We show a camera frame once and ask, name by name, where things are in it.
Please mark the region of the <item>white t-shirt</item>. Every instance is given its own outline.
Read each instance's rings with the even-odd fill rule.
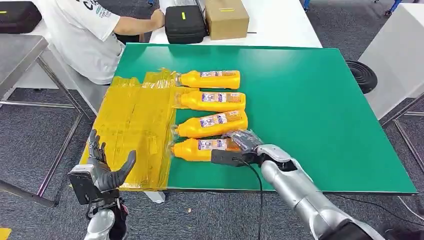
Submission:
[[[120,16],[97,0],[33,0],[63,59],[92,82],[112,82],[125,45],[114,34]]]

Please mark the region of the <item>black bag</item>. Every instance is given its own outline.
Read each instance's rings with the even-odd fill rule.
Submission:
[[[30,1],[0,1],[0,34],[27,34],[42,16]]]
[[[197,44],[207,35],[203,14],[197,5],[166,9],[165,33],[170,44]]]

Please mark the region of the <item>carpeted floor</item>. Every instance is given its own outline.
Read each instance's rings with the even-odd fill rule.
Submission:
[[[99,0],[111,11],[126,16],[148,18],[152,8],[139,0]],[[324,47],[340,48],[346,59],[356,60],[386,19],[382,13],[389,0],[313,0],[307,13]],[[80,102],[81,97],[74,92]],[[16,89],[10,100],[60,102],[66,99],[57,90]],[[418,106],[424,111],[424,105]],[[42,109],[2,106],[0,108],[0,179],[26,190],[37,191],[76,114],[71,109]],[[422,118],[404,117],[402,123],[418,147],[424,134]],[[58,207],[44,208],[0,191],[0,227],[12,229],[11,240],[75,240],[86,233],[86,208],[78,204],[66,173],[78,163],[91,129],[83,119],[72,138],[62,163],[53,176],[46,196],[60,198]],[[420,196],[424,193],[424,173],[415,163],[396,128],[386,134],[403,162]],[[142,192],[124,192],[129,207],[129,239],[148,240],[236,240],[257,239],[259,195],[255,193],[167,193],[166,202],[151,202]],[[418,222],[393,196],[351,196],[380,204],[397,215]],[[403,197],[415,209],[419,197]],[[329,198],[353,217],[380,232],[392,227],[424,229],[403,222],[369,204]],[[276,194],[264,195],[263,240],[310,240],[297,216]]]

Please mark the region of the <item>green table mat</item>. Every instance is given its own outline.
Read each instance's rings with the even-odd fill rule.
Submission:
[[[142,80],[162,67],[239,70],[249,129],[296,158],[324,192],[416,192],[338,49],[135,43],[115,75]],[[208,114],[179,109],[176,123]],[[168,188],[258,190],[259,184],[247,167],[173,158]]]

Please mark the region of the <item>person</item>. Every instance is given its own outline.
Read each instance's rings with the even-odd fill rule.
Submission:
[[[97,0],[33,0],[51,42],[64,61],[95,84],[112,82],[125,45],[116,34],[137,36],[164,26],[161,10],[150,19],[116,15]]]

